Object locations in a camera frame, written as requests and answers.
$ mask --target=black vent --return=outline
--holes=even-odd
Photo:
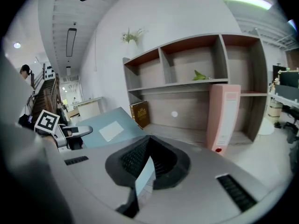
[[[250,209],[256,204],[256,201],[237,183],[231,175],[225,175],[217,178],[220,184],[233,199],[235,204],[242,212]]]
[[[71,164],[83,162],[86,160],[88,160],[88,158],[86,156],[81,156],[81,157],[77,157],[77,158],[73,158],[73,159],[67,159],[67,160],[65,160],[65,164],[71,165]]]

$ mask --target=gray floor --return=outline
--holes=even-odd
[[[293,119],[282,113],[279,121]],[[295,143],[287,143],[286,137],[286,130],[275,129],[271,135],[259,135],[251,145],[228,146],[225,157],[273,189],[292,178],[289,152]]]

